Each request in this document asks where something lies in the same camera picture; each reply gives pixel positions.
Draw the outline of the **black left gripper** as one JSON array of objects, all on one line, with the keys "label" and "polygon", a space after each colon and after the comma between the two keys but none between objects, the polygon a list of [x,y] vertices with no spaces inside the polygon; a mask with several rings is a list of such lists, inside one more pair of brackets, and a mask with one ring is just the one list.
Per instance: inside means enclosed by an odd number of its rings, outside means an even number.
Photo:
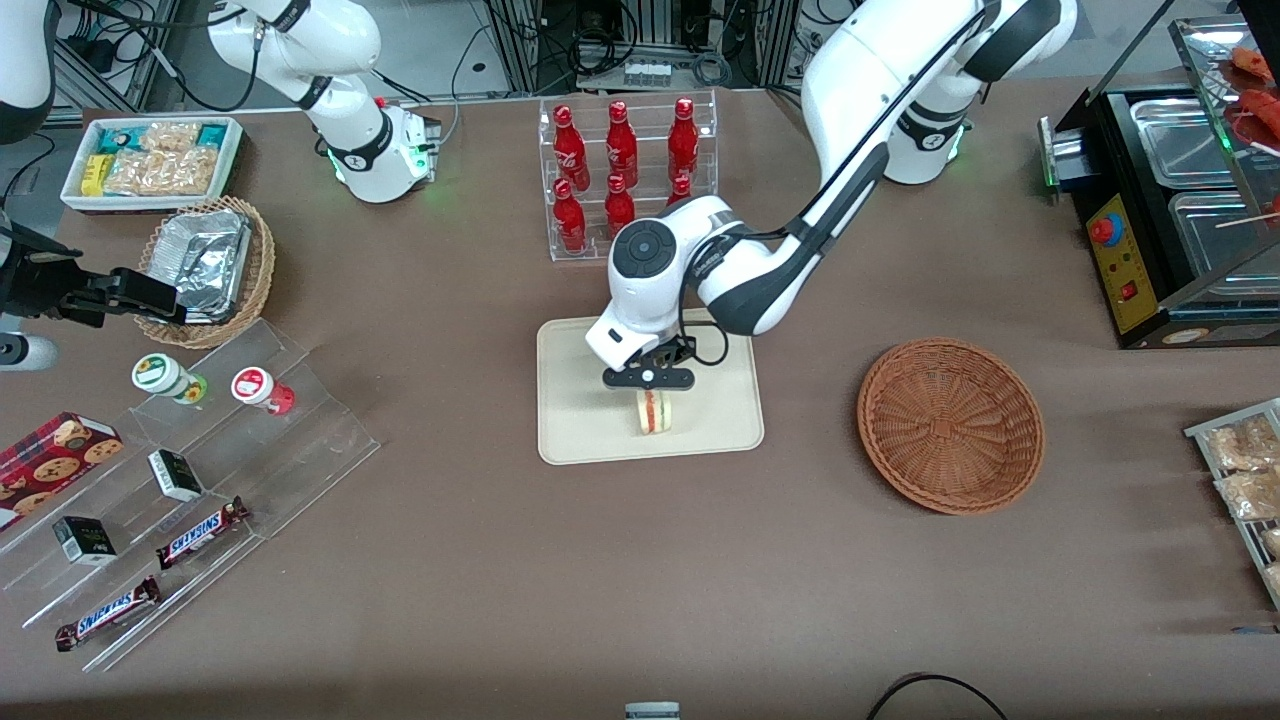
[{"label": "black left gripper", "polygon": [[637,405],[644,405],[644,391],[668,391],[667,402],[673,404],[678,391],[689,391],[695,384],[695,373],[682,364],[694,359],[696,348],[695,340],[673,337],[650,351],[636,354],[620,372],[605,368],[603,384],[609,389],[636,389]]}]

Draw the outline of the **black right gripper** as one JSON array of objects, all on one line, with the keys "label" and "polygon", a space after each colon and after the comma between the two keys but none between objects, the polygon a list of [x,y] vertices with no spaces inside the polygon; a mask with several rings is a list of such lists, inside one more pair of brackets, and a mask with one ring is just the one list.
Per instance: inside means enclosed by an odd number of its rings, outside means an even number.
[{"label": "black right gripper", "polygon": [[[105,275],[83,270],[83,252],[69,249],[24,225],[3,227],[1,306],[18,318],[47,316],[102,327],[119,307],[95,286]],[[177,301],[177,288],[128,268],[111,270],[111,293],[128,313],[151,322],[184,325],[187,307]]]}]

